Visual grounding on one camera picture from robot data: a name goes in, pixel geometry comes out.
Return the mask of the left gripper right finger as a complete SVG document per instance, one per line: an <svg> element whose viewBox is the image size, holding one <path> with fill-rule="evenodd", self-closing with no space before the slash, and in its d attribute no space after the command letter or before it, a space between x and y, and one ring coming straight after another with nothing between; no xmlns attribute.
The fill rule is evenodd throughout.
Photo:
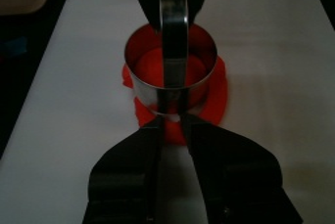
<svg viewBox="0 0 335 224"><path fill-rule="evenodd" d="M192 114L182 129L208 224L303 224L283 189L276 156L249 138Z"/></svg>

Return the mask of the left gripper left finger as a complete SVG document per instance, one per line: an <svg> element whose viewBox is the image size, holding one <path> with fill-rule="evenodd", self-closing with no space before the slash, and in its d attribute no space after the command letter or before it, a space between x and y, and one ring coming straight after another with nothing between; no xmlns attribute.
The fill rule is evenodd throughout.
<svg viewBox="0 0 335 224"><path fill-rule="evenodd" d="M88 176L83 224L154 224L162 137L157 116L103 154Z"/></svg>

